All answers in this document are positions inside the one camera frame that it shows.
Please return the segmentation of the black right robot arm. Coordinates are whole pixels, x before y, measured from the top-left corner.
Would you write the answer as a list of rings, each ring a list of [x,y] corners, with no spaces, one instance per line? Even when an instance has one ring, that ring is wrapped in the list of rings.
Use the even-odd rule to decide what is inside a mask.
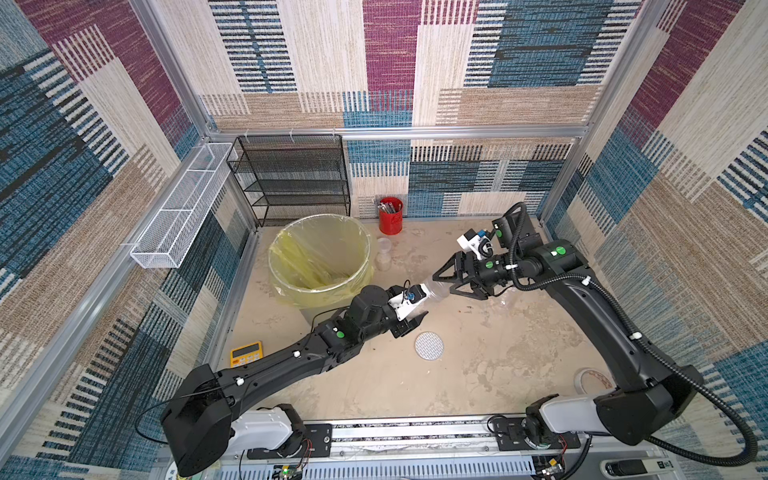
[[[573,432],[609,435],[626,445],[648,441],[711,466],[740,467],[756,459],[758,440],[748,423],[704,385],[694,366],[679,366],[642,333],[573,244],[566,240],[544,243],[523,202],[514,204],[492,225],[490,231],[469,230],[461,236],[461,251],[433,274],[433,281],[448,284],[454,295],[477,300],[498,297],[508,287],[547,292],[597,349],[615,382],[609,393],[553,394],[529,405],[522,428],[530,447],[546,448],[556,435]],[[744,439],[740,453],[709,456],[655,437],[696,395],[738,429]]]

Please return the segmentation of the clear medium jar lid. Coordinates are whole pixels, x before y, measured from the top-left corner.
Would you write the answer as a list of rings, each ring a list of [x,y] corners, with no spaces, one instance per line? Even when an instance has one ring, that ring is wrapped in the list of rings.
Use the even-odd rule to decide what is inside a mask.
[[[430,290],[437,300],[443,301],[451,296],[450,288],[450,283],[433,281]]]

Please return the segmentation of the patterned white jar lid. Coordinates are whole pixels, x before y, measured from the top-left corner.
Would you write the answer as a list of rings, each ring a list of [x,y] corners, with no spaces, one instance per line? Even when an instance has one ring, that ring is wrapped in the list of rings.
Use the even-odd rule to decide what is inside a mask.
[[[414,341],[416,354],[423,360],[436,361],[444,353],[444,342],[442,338],[434,332],[423,332],[419,334]]]

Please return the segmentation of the medium plastic jar with rice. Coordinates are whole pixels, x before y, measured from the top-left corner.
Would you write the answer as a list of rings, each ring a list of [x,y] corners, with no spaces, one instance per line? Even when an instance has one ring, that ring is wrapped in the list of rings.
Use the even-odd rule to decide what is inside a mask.
[[[423,301],[423,305],[426,308],[432,307],[450,297],[450,283],[439,282],[433,279],[424,280],[420,284],[422,290],[426,294],[426,299]]]

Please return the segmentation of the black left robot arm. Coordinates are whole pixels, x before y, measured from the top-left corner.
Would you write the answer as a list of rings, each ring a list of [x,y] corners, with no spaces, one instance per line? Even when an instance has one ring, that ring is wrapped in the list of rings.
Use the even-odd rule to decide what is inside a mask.
[[[238,425],[238,419],[280,390],[351,360],[372,338],[386,332],[395,338],[407,335],[421,324],[431,294],[425,284],[368,285],[348,306],[330,310],[328,319],[274,354],[219,371],[208,364],[194,368],[160,417],[179,475],[203,472],[235,443],[281,454],[293,451],[302,424],[292,407],[279,405],[262,413],[254,433]]]

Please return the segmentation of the grey bin with yellow bag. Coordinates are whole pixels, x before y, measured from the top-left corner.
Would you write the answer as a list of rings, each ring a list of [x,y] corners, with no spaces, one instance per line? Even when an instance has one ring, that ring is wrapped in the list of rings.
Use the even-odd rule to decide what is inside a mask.
[[[358,220],[318,214],[282,228],[267,260],[279,299],[296,307],[305,321],[349,305],[374,275],[373,237]]]

